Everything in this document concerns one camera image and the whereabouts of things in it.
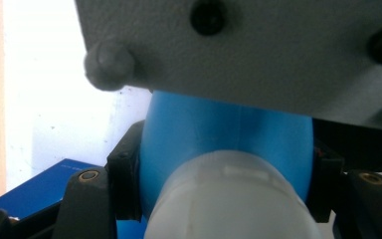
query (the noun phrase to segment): white rounded object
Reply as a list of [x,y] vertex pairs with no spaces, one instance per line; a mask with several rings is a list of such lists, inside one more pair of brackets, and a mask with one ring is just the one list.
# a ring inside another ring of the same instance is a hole
[[148,239],[321,238],[291,185],[263,159],[220,150],[194,158],[166,181]]

